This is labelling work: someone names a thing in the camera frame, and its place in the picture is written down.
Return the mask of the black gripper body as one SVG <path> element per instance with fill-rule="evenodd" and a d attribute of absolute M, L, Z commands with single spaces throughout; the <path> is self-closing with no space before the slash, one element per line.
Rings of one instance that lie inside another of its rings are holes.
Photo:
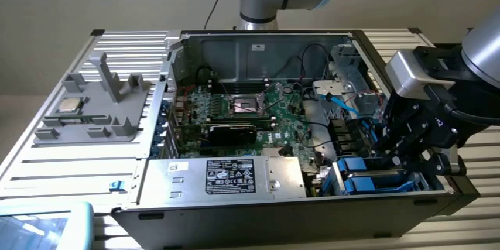
<path fill-rule="evenodd" d="M 420 149 L 449 148 L 460 138 L 463 122 L 452 116 L 456 99 L 443 85 L 427 85 L 424 93 L 428 100 L 415 100 L 416 113 L 409 117 L 411 136 L 416 135 Z"/>

